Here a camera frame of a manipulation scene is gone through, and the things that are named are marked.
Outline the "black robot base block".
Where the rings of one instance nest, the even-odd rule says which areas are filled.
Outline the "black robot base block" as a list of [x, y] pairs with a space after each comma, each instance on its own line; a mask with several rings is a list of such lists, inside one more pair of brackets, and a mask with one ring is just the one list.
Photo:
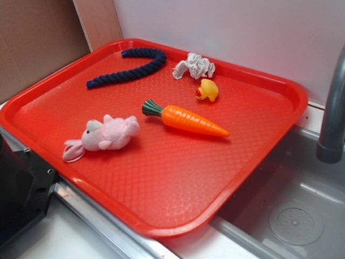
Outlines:
[[13, 151], [1, 137], [1, 250], [47, 214], [57, 172], [34, 151]]

